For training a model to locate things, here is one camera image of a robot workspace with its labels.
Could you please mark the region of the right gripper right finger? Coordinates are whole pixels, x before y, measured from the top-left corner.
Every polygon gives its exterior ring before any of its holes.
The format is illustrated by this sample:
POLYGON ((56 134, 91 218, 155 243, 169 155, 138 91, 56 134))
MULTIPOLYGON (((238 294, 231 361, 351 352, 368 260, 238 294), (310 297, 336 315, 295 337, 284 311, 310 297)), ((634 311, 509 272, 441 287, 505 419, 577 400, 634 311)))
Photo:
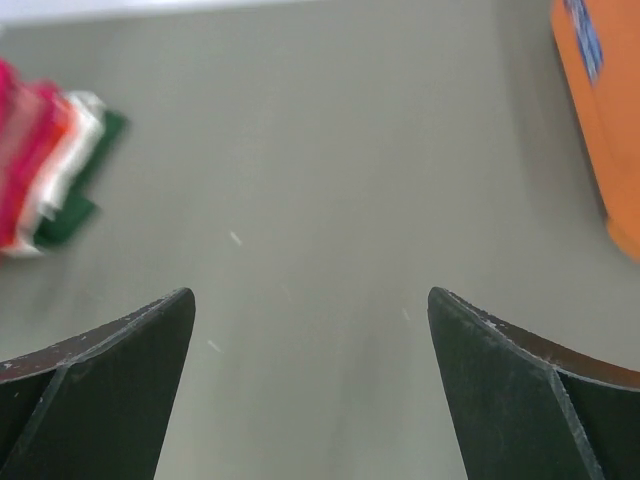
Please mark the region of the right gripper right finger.
POLYGON ((470 479, 636 479, 639 374, 434 287, 431 338, 470 479))

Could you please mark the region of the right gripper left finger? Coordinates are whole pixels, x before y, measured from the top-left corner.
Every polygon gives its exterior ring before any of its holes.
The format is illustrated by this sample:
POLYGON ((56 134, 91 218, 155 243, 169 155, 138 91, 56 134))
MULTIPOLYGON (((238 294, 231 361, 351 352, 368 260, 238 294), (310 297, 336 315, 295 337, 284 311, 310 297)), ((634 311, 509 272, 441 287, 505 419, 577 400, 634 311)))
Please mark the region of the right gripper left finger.
POLYGON ((194 321, 181 288, 2 361, 2 478, 153 478, 194 321))

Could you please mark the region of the crimson red t shirt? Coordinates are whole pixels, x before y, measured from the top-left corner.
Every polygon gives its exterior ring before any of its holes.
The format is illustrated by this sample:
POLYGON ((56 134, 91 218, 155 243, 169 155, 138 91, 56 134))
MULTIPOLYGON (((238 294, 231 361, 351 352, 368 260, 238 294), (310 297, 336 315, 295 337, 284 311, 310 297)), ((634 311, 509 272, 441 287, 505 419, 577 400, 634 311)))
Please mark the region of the crimson red t shirt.
POLYGON ((58 86, 49 80, 25 83, 1 61, 1 245, 14 236, 36 157, 55 130, 58 86))

